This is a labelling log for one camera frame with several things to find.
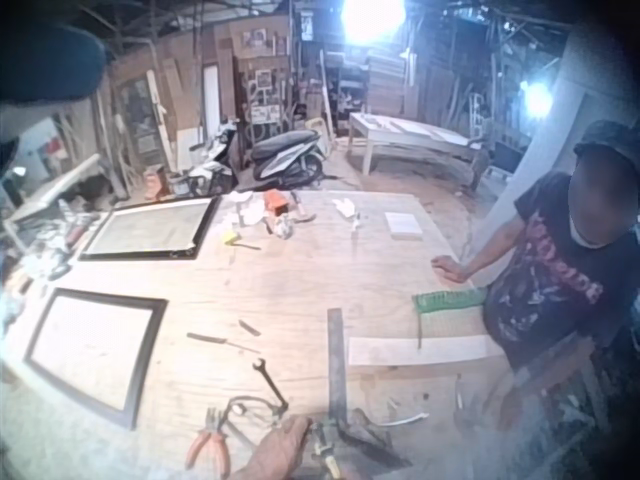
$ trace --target hand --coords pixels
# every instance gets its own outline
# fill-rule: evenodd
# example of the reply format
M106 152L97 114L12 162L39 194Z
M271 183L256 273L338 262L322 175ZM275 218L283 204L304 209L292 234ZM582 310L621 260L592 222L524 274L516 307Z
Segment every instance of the hand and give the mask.
M498 430L511 429L522 415L522 395L517 388L512 388L502 400Z
M431 267L439 268L442 270L442 276L447 280L451 280L456 283L464 283L469 280L471 276L470 272L456 262L449 255L441 255L431 260Z
M285 480L300 466L311 420L291 417L262 439L247 466L232 479Z

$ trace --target graphic print t-shirt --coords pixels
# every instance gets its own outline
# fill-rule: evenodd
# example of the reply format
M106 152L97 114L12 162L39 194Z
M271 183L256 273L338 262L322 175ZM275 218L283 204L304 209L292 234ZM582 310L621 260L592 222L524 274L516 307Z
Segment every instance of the graphic print t-shirt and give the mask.
M638 294L635 233L596 249L578 244L570 230L570 180L551 172L515 201L524 238L484 305L487 331L513 368L574 332L608 345Z

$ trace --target bright lamp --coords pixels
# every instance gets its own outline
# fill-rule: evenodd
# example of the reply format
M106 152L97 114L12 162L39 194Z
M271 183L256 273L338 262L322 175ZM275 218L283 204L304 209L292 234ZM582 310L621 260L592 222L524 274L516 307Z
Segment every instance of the bright lamp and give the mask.
M342 8L347 40L356 44L395 32L405 18L404 0L344 0Z

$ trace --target orange-handled pliers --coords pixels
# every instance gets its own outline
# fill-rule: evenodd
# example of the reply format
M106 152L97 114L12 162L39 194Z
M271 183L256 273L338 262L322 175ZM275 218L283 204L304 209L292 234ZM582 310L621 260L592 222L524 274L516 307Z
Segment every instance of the orange-handled pliers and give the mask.
M227 439L220 431L223 423L222 417L223 414L221 412L218 412L216 415L215 408L207 409L205 427L200 430L198 437L193 441L191 448L189 448L187 452L187 461L185 462L185 468L187 470L193 468L200 451L205 444L209 443L218 469L218 478L226 480L231 473L231 458L229 457Z

